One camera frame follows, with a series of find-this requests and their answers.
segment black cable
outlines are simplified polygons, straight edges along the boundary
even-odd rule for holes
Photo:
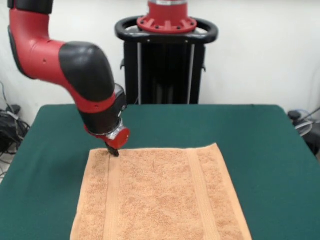
[[[305,116],[304,118],[300,119],[298,122],[297,122],[297,125],[302,123],[304,120],[308,119],[309,117],[311,117],[312,115],[314,115],[315,113],[319,112],[320,111],[320,107],[318,107],[316,110],[314,110],[313,112],[311,112],[309,115]]]
[[[1,157],[4,154],[16,154],[22,141],[27,135],[30,126],[15,115],[14,109],[8,104],[5,94],[5,86],[1,81],[0,85],[2,86],[3,99],[7,105],[6,110],[0,109],[0,162],[11,165],[11,162],[2,160]],[[0,170],[2,171],[0,173],[0,179],[3,179],[7,172],[4,171],[1,165]]]

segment table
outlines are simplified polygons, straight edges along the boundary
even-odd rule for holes
[[[143,105],[126,148],[217,143],[255,240],[320,238],[320,165],[278,106]],[[40,109],[0,185],[0,239],[68,240],[90,149],[74,105]]]

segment cable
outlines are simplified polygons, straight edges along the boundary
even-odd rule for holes
[[[312,129],[314,127],[314,124],[320,124],[320,121],[307,121],[305,123],[297,125],[295,127],[295,129],[299,130],[299,129],[302,129],[302,128],[305,128],[305,127],[309,126],[309,128],[307,130],[305,130],[304,132],[299,132],[300,136],[303,137],[303,136],[309,134],[312,131]]]
[[[11,165],[11,162],[2,160],[1,157],[4,154],[16,154],[30,126],[15,114],[13,107],[7,101],[5,85],[2,81],[0,81],[0,85],[2,86],[3,100],[7,105],[6,110],[0,109],[0,162]],[[4,171],[1,165],[0,170],[0,179],[3,179],[7,172]]]
[[[304,109],[295,109],[293,111],[296,111],[296,112],[300,112],[300,113],[304,113],[306,114],[307,116],[310,115],[310,112],[308,112],[307,110],[304,110]]]
[[[308,119],[309,117],[311,117],[312,115],[314,115],[315,113],[320,111],[320,107],[318,107],[316,110],[314,110],[313,112],[311,112],[310,114],[308,114],[307,116],[303,117],[302,119],[300,119],[297,123],[300,124],[302,123],[304,120]]]
[[[15,113],[15,111],[13,110],[13,108],[11,107],[11,105],[7,101],[6,92],[5,92],[5,85],[3,84],[2,81],[0,81],[0,85],[2,86],[2,95],[3,95],[3,99],[6,103],[6,105],[10,108],[12,113]]]
[[[320,124],[320,121],[307,121],[305,123],[302,123],[300,125],[295,126],[296,130],[299,130],[303,127],[309,126],[309,125],[313,125],[313,124]]]

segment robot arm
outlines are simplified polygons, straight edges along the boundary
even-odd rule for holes
[[[103,51],[87,42],[49,37],[53,0],[8,0],[11,48],[19,71],[30,79],[58,84],[73,97],[85,129],[117,155],[130,131],[120,115],[127,107]]]

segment towel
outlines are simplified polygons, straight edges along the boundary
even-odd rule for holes
[[[71,240],[251,240],[216,144],[89,154]]]

